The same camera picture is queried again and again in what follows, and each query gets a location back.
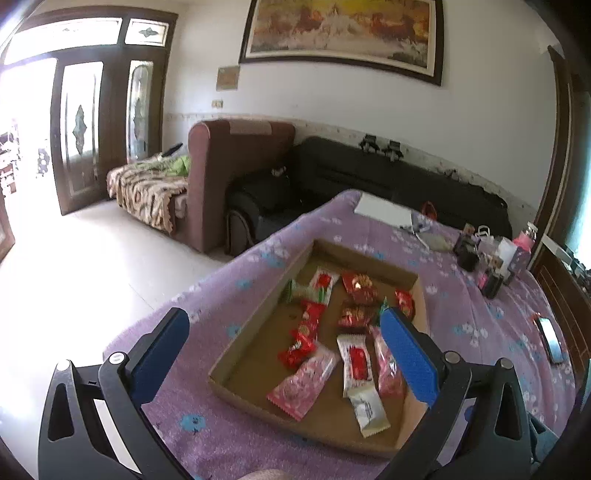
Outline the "pink long snack packet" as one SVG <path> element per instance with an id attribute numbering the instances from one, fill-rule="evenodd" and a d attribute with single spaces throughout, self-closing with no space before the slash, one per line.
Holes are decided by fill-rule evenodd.
<path id="1" fill-rule="evenodd" d="M 382 398 L 403 399 L 406 384 L 398 362 L 386 344 L 381 328 L 369 327 L 370 336 L 374 339 L 375 353 L 378 362 L 378 391 Z"/>

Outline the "tiny red candy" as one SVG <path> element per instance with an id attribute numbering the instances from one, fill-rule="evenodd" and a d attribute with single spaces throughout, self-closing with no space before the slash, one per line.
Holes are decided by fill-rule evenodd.
<path id="1" fill-rule="evenodd" d="M 414 319 L 416 313 L 415 300 L 409 291 L 399 288 L 394 290 L 394 303 L 409 320 Z"/>

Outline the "white red-label snack packet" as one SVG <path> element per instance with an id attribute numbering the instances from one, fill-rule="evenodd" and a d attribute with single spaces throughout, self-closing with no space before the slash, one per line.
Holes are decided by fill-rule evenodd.
<path id="1" fill-rule="evenodd" d="M 367 348 L 366 336 L 342 334 L 337 337 L 342 367 L 342 397 L 349 392 L 375 385 L 370 352 Z"/>

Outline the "green small candy packet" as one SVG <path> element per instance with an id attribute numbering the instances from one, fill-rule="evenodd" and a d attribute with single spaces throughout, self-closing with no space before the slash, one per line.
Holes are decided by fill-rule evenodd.
<path id="1" fill-rule="evenodd" d="M 391 308 L 390 302 L 387 297 L 384 298 L 380 307 L 377 310 L 376 317 L 374 320 L 374 324 L 377 326 L 381 326 L 381 317 L 382 315 L 387 312 Z"/>

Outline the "white cream snack packet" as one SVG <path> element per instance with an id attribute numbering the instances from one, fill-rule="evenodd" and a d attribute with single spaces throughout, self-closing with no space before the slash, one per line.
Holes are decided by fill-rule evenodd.
<path id="1" fill-rule="evenodd" d="M 349 390 L 348 398 L 352 403 L 363 438 L 369 438 L 391 428 L 375 386 L 366 385 Z"/>

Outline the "dark red foil snack bag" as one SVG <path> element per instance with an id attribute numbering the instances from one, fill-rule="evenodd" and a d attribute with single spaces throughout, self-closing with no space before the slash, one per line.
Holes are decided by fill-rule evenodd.
<path id="1" fill-rule="evenodd" d="M 344 329 L 366 329 L 372 323 L 377 309 L 367 305 L 346 305 L 342 307 L 338 325 Z"/>

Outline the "dark red foil packet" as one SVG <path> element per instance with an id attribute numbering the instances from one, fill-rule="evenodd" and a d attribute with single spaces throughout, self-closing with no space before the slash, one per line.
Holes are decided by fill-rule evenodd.
<path id="1" fill-rule="evenodd" d="M 353 304 L 373 305 L 377 302 L 378 290 L 368 275 L 345 272 L 342 274 L 342 284 Z"/>

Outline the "red rectangular snack packet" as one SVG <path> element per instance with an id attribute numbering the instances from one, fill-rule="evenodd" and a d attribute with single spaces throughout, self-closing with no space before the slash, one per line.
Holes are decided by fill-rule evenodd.
<path id="1" fill-rule="evenodd" d="M 315 346 L 315 340 L 311 338 L 308 331 L 291 330 L 290 335 L 293 338 L 293 344 L 287 350 L 277 354 L 277 359 L 287 369 L 296 371 L 305 360 L 315 353 L 317 346 Z"/>

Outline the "red white snack packet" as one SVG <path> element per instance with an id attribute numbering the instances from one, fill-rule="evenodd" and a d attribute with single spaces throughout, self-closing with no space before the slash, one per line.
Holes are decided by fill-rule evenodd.
<path id="1" fill-rule="evenodd" d="M 338 281 L 338 273 L 318 267 L 317 271 L 315 271 L 315 275 L 312 276 L 310 281 L 310 286 L 315 290 L 320 291 L 317 303 L 329 305 L 329 301 L 331 301 L 332 296 L 332 289 L 334 289 L 335 284 L 338 283 Z"/>

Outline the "pink character snack pouch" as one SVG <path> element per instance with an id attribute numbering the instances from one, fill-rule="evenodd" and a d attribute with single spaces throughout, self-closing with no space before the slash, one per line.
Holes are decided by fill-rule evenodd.
<path id="1" fill-rule="evenodd" d="M 297 422 L 304 419 L 339 363 L 334 351 L 315 341 L 317 350 L 297 371 L 273 388 L 266 399 Z"/>

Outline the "clear green cookie packet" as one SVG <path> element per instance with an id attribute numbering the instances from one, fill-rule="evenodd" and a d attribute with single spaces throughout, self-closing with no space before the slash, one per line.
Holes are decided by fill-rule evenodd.
<path id="1" fill-rule="evenodd" d="M 325 289 L 322 287 L 303 285 L 297 283 L 296 280 L 290 280 L 287 282 L 283 294 L 281 294 L 281 299 L 287 303 L 293 301 L 308 301 L 311 303 L 322 304 L 325 302 Z"/>

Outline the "small red candy packet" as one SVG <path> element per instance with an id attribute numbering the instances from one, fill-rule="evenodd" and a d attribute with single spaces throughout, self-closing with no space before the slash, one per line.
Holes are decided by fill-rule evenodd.
<path id="1" fill-rule="evenodd" d="M 318 327 L 322 319 L 322 314 L 325 313 L 325 304 L 315 303 L 308 300 L 301 300 L 301 307 L 303 307 L 303 316 L 301 322 L 298 324 L 297 331 L 302 335 L 307 336 L 311 340 L 318 339 Z"/>

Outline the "black slotted holder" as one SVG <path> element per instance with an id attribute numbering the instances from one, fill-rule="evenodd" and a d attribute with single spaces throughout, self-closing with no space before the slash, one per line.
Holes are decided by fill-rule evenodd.
<path id="1" fill-rule="evenodd" d="M 478 246 L 474 234 L 475 227 L 467 223 L 453 247 L 458 266 L 467 272 L 474 272 L 479 263 Z"/>

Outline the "wooden glass door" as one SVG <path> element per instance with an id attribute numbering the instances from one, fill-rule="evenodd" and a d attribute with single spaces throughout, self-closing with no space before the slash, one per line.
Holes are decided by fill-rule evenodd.
<path id="1" fill-rule="evenodd" d="M 68 215 L 106 198 L 106 175 L 162 148 L 164 90 L 177 14 L 130 5 L 62 8 L 24 20 L 10 39 L 52 59 L 49 145 L 57 201 Z"/>

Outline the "framed horse painting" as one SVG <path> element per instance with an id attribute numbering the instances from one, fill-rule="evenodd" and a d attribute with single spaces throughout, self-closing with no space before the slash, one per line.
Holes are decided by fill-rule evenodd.
<path id="1" fill-rule="evenodd" d="M 441 1 L 252 1 L 239 62 L 329 62 L 442 84 Z"/>

